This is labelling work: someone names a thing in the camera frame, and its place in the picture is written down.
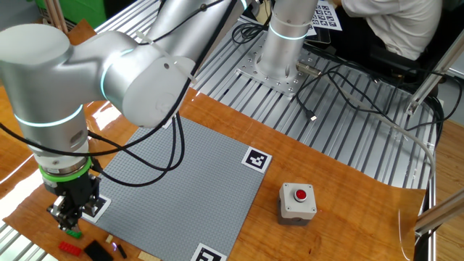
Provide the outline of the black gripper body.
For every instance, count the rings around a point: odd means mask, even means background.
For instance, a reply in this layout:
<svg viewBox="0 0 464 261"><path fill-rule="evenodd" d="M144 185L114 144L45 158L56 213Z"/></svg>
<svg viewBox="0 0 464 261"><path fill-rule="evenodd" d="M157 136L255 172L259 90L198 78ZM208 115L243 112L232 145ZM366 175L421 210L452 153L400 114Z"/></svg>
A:
<svg viewBox="0 0 464 261"><path fill-rule="evenodd" d="M44 179L43 183L48 192L64 196L73 207L93 207L99 199L100 181L100 178L92 174L83 174L71 181L56 182Z"/></svg>

